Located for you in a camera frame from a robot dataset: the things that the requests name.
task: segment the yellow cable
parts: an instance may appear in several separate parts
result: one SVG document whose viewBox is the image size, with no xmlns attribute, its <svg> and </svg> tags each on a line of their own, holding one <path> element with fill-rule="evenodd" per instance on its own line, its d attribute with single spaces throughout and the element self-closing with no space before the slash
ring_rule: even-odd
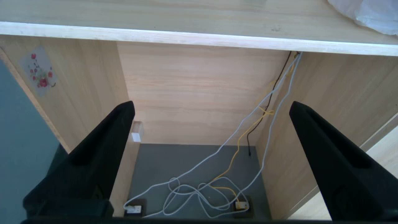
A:
<svg viewBox="0 0 398 224">
<path fill-rule="evenodd" d="M 231 188 L 229 188 L 229 187 L 213 187 L 214 189 L 225 189 L 225 190 L 230 190 L 230 191 L 232 191 L 232 193 L 234 194 L 234 196 L 236 197 L 236 193 L 235 193 L 235 191 L 234 190 L 232 190 Z"/>
<path fill-rule="evenodd" d="M 294 66 L 292 66 L 292 68 L 290 69 L 289 73 L 291 73 L 291 72 L 293 71 L 293 69 L 294 69 Z M 216 180 L 216 179 L 220 178 L 221 176 L 223 176 L 224 174 L 226 174 L 226 173 L 231 169 L 232 163 L 234 162 L 235 157 L 236 157 L 236 155 L 237 155 L 238 152 L 239 152 L 239 142 L 241 141 L 241 138 L 242 138 L 249 130 L 251 130 L 251 128 L 252 128 L 255 124 L 257 124 L 258 122 L 260 122 L 260 120 L 261 120 L 262 118 L 264 118 L 264 117 L 267 116 L 267 115 L 273 115 L 273 114 L 274 114 L 274 110 L 266 111 L 266 110 L 262 109 L 260 106 L 259 106 L 259 108 L 260 108 L 260 110 L 262 110 L 262 112 L 264 112 L 264 114 L 263 114 L 257 121 L 255 121 L 255 122 L 250 126 L 250 128 L 248 128 L 248 129 L 241 135 L 241 137 L 239 137 L 239 139 L 238 139 L 238 150 L 236 150 L 234 156 L 232 157 L 231 162 L 229 163 L 228 169 L 227 169 L 226 171 L 224 171 L 222 174 L 220 174 L 219 176 L 217 176 L 216 178 L 214 178 L 213 180 Z M 231 189 L 231 188 L 229 188 L 229 187 L 213 187 L 213 188 L 214 188 L 214 189 L 225 189 L 225 190 L 230 190 L 230 191 L 232 191 L 232 193 L 233 193 L 234 196 L 236 197 L 236 200 L 239 201 L 239 199 L 237 198 L 236 193 L 235 193 L 235 191 L 234 191 L 233 189 Z"/>
<path fill-rule="evenodd" d="M 250 126 L 250 128 L 248 128 L 248 129 L 241 135 L 241 137 L 239 137 L 239 139 L 238 139 L 238 150 L 236 150 L 234 156 L 232 157 L 231 162 L 229 163 L 228 169 L 227 169 L 226 171 L 224 171 L 222 174 L 218 175 L 218 176 L 217 176 L 216 178 L 214 178 L 213 180 L 219 179 L 220 177 L 222 177 L 224 174 L 226 174 L 226 173 L 230 170 L 230 168 L 231 168 L 231 166 L 232 166 L 232 163 L 234 162 L 235 157 L 236 157 L 236 155 L 237 155 L 238 152 L 239 152 L 239 142 L 241 141 L 241 138 L 242 138 L 247 132 L 249 132 L 249 131 L 251 130 L 251 128 L 252 128 L 254 125 L 256 125 L 258 122 L 260 122 L 260 120 L 261 120 L 262 118 L 264 118 L 265 116 L 267 116 L 267 115 L 269 115 L 269 114 L 274 114 L 274 112 L 273 112 L 273 111 L 272 111 L 272 112 L 264 111 L 264 115 L 262 115 L 257 121 L 255 121 L 255 122 Z"/>
</svg>

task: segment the white plastic bag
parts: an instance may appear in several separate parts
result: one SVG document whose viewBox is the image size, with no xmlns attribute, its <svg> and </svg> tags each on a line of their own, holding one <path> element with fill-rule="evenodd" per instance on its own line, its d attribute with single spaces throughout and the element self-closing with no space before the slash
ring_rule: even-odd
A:
<svg viewBox="0 0 398 224">
<path fill-rule="evenodd" d="M 357 24 L 382 34 L 398 35 L 398 0 L 328 0 Z"/>
</svg>

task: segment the floral sticker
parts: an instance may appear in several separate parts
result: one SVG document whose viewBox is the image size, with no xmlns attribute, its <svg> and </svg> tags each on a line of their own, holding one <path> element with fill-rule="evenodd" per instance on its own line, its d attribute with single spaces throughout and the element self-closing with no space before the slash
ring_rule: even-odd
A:
<svg viewBox="0 0 398 224">
<path fill-rule="evenodd" d="M 44 96 L 48 89 L 57 84 L 57 77 L 52 69 L 50 59 L 42 46 L 22 58 L 20 65 L 24 68 L 27 78 L 39 96 Z"/>
</svg>

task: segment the wood grain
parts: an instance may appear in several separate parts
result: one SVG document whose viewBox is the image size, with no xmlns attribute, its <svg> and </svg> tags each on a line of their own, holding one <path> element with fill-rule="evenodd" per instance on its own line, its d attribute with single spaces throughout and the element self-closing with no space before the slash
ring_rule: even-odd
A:
<svg viewBox="0 0 398 224">
<path fill-rule="evenodd" d="M 368 153 L 392 175 L 398 178 L 398 127 L 373 145 Z M 294 220 L 331 220 L 322 194 L 319 192 L 304 206 L 300 207 L 289 219 Z"/>
<path fill-rule="evenodd" d="M 19 65 L 23 56 L 40 45 L 58 76 L 55 87 L 43 97 L 37 95 Z M 29 88 L 25 92 L 35 99 L 36 108 L 40 105 L 39 111 L 44 111 L 47 124 L 56 128 L 65 149 L 74 149 L 116 105 L 128 100 L 114 42 L 3 35 L 0 46 L 16 68 L 14 76 Z"/>
<path fill-rule="evenodd" d="M 120 162 L 119 171 L 114 181 L 113 189 L 109 201 L 112 203 L 114 217 L 124 216 L 124 203 L 127 202 L 132 174 L 134 173 L 134 166 L 136 165 L 136 159 L 138 155 L 140 143 L 133 142 L 131 134 L 126 143 L 123 157 Z"/>
<path fill-rule="evenodd" d="M 3 0 L 0 34 L 398 55 L 326 0 Z"/>
<path fill-rule="evenodd" d="M 398 58 L 304 53 L 291 94 L 275 121 L 262 176 L 273 218 L 287 218 L 316 186 L 289 118 L 294 100 L 304 103 L 361 145 L 398 112 Z M 287 85 L 281 89 L 287 91 Z M 264 128 L 262 137 L 268 135 Z M 262 158 L 266 138 L 257 152 Z"/>
<path fill-rule="evenodd" d="M 288 54 L 130 42 L 118 42 L 118 49 L 136 121 L 145 127 L 142 143 L 161 144 L 223 144 L 263 93 L 271 91 Z M 261 113 L 228 144 L 236 145 Z M 251 134 L 253 145 L 258 135 Z"/>
</svg>

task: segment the floor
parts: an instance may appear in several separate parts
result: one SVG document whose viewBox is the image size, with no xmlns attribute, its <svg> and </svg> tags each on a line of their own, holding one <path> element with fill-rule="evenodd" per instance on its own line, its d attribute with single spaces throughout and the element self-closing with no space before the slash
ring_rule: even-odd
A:
<svg viewBox="0 0 398 224">
<path fill-rule="evenodd" d="M 0 77 L 0 223 L 20 223 L 22 200 L 46 176 L 59 142 L 1 60 Z"/>
<path fill-rule="evenodd" d="M 132 178 L 129 198 L 145 191 L 152 184 L 168 181 L 176 177 L 214 153 L 218 146 L 188 146 L 188 145 L 162 145 L 162 144 L 141 144 L 137 157 L 134 175 Z M 190 174 L 180 179 L 181 184 L 190 184 L 197 187 L 199 183 L 209 182 L 212 178 L 222 173 L 229 166 L 229 162 L 236 151 L 236 146 L 226 146 L 217 155 L 204 162 Z M 259 171 L 259 163 L 255 149 L 252 148 L 251 157 L 248 155 L 247 147 L 242 147 L 231 170 L 225 175 L 229 177 L 239 188 L 247 186 Z M 206 190 L 208 200 L 214 205 L 225 203 L 225 199 L 212 190 Z M 232 192 L 225 192 L 228 199 L 234 198 Z M 267 197 L 264 190 L 261 175 L 245 192 L 246 196 L 252 198 L 254 207 L 254 218 L 257 221 L 270 220 L 270 212 Z M 158 212 L 163 207 L 164 200 L 169 194 L 166 185 L 156 187 L 143 195 L 141 198 L 147 200 L 146 214 Z M 179 207 L 186 196 L 176 197 L 170 205 L 171 212 Z M 208 210 L 211 216 L 219 214 L 214 210 Z M 163 214 L 156 215 L 157 218 L 184 218 L 184 219 L 207 219 L 197 197 L 192 197 L 186 206 L 175 215 L 166 217 Z M 220 219 L 232 218 L 225 215 Z"/>
</svg>

